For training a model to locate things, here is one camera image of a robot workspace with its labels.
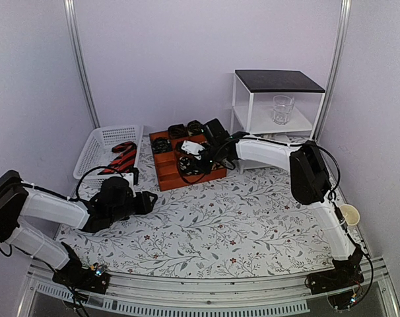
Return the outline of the black white floral tie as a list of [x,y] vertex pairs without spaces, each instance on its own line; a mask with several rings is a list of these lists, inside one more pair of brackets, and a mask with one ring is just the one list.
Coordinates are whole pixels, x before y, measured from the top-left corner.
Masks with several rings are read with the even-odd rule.
[[181,176],[200,176],[204,172],[197,165],[197,159],[187,156],[181,156],[178,159],[178,171]]

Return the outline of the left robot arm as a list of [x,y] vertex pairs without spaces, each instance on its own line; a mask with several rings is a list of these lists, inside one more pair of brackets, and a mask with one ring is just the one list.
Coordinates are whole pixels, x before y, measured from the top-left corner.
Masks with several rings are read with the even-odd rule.
[[46,236],[27,223],[26,218],[96,233],[132,215],[150,213],[157,199],[151,192],[135,192],[133,184],[119,176],[104,180],[100,191],[89,200],[72,199],[27,184],[17,171],[9,170],[0,177],[0,243],[46,262],[72,286],[80,287],[87,274],[72,247]]

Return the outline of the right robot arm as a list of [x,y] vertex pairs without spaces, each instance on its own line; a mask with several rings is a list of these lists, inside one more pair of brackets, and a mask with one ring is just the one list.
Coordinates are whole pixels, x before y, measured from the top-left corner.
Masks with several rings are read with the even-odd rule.
[[182,145],[194,157],[201,173],[210,174],[215,163],[235,160],[255,161],[288,171],[293,198],[314,213],[328,239],[335,266],[330,282],[343,288],[355,278],[363,253],[350,237],[345,218],[335,203],[335,187],[321,155],[323,148],[313,141],[281,143],[245,131],[230,135],[218,119],[207,122],[202,131],[206,145],[193,141],[184,141]]

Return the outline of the red wooden compartment tray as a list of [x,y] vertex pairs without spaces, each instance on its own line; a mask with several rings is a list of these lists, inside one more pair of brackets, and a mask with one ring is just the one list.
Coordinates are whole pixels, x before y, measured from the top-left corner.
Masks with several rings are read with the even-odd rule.
[[[170,139],[169,133],[167,131],[160,131],[156,133],[151,133],[150,137],[150,146],[153,149],[153,142],[158,138],[165,138],[170,141],[172,145],[172,150],[160,153],[153,154],[154,165],[156,168],[156,175],[158,179],[158,185],[160,191],[165,192],[167,190],[173,190],[176,188],[182,188],[188,186],[189,184],[184,182],[180,174],[178,172],[178,163],[180,161],[180,157],[183,156],[182,153],[176,150],[176,145],[180,141],[192,141],[200,144],[204,144],[207,142],[206,137],[203,134],[183,137],[179,139]],[[227,169],[225,168],[216,168],[212,170],[209,175],[204,176],[203,174],[185,176],[185,178],[194,184],[209,182],[212,180],[217,180],[220,178],[225,178],[227,175]]]

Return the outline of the rolled dark olive tie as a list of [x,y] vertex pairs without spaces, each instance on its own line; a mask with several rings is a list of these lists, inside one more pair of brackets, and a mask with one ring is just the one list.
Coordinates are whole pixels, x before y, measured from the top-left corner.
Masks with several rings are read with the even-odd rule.
[[203,133],[203,124],[197,120],[192,120],[187,124],[189,136],[201,135]]

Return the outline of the rolled dark brown tie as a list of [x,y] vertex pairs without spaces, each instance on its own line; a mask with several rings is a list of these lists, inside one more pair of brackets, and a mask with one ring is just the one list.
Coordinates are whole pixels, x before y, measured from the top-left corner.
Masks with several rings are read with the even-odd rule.
[[168,136],[170,139],[180,139],[189,135],[187,128],[184,124],[171,125],[168,128]]

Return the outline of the red black striped tie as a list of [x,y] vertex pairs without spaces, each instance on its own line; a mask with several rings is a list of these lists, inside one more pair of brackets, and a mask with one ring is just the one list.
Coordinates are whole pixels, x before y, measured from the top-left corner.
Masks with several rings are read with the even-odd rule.
[[98,175],[128,173],[134,167],[137,156],[137,145],[132,141],[120,143],[112,147],[112,152],[118,156],[101,170]]

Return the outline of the rolled black patterned tie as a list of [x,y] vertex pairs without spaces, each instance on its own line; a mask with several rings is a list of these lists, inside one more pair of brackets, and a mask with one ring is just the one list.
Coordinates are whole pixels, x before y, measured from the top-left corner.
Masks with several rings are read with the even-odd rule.
[[172,152],[172,143],[168,138],[158,137],[151,142],[152,153],[159,155],[163,153]]

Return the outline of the floral table mat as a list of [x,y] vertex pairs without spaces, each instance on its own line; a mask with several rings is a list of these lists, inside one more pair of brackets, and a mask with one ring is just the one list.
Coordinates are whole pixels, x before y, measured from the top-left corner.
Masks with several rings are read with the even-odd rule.
[[97,233],[62,226],[57,241],[82,263],[112,271],[183,278],[267,277],[330,269],[355,231],[335,240],[335,227],[290,192],[287,171],[238,172],[193,186],[161,191],[150,141],[141,141],[139,189],[158,196],[154,209]]

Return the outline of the clear drinking glass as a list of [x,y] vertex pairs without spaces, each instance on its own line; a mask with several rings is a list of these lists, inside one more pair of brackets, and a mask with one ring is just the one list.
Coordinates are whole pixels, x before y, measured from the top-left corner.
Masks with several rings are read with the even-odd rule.
[[291,96],[276,95],[273,97],[273,117],[272,120],[279,125],[286,125],[290,121],[292,110],[294,109],[295,99]]

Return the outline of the cream ceramic mug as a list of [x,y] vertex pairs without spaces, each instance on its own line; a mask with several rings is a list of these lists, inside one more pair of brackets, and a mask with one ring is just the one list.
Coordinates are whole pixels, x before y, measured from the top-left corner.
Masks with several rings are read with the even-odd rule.
[[348,226],[354,227],[360,222],[360,213],[358,209],[350,204],[342,204],[339,206],[341,213]]

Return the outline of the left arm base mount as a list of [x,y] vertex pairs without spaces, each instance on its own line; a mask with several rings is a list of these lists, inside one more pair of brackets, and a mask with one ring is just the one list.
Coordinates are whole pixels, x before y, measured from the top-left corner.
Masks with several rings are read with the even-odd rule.
[[96,270],[99,267],[95,269],[83,267],[74,250],[64,242],[61,244],[68,253],[69,261],[63,268],[55,270],[52,281],[70,288],[105,295],[110,282],[110,275],[105,273],[103,269],[100,270],[102,273],[98,275]]

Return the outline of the right metal frame post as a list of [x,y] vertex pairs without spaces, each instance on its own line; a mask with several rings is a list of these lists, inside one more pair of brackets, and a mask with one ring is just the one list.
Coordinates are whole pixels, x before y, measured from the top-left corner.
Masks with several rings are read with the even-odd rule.
[[333,93],[335,91],[337,75],[339,72],[339,66],[341,63],[343,49],[345,46],[345,40],[347,37],[351,5],[352,5],[351,0],[341,1],[341,10],[337,28],[337,36],[335,40],[335,49],[333,52],[331,68],[326,84],[326,93],[325,96],[321,98],[317,119],[311,134],[312,139],[315,141],[318,141],[323,135],[325,121],[327,119],[329,113],[329,107],[331,105],[331,100],[333,98]]

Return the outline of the left metal frame post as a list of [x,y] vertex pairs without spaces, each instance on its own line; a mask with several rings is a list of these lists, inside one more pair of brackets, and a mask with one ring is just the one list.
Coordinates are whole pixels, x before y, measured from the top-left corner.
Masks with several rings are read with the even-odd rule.
[[72,0],[64,0],[65,18],[67,21],[67,28],[69,31],[69,37],[71,41],[71,48],[75,57],[75,63],[77,66],[77,73],[81,82],[83,96],[88,109],[88,116],[94,127],[94,129],[100,127],[100,120],[94,105],[94,99],[92,96],[92,91],[90,89],[90,83],[88,80],[88,75],[86,72],[86,67],[84,63],[83,50],[81,46],[81,41],[79,37],[79,29],[77,25],[77,14],[75,12],[75,2]]

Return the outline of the front metal rail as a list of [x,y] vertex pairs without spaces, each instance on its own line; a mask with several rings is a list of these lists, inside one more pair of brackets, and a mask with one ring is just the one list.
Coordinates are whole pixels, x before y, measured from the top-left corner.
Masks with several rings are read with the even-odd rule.
[[112,273],[105,294],[70,291],[32,262],[19,316],[400,316],[383,258],[361,263],[364,282],[312,293],[307,273],[231,279],[189,279]]

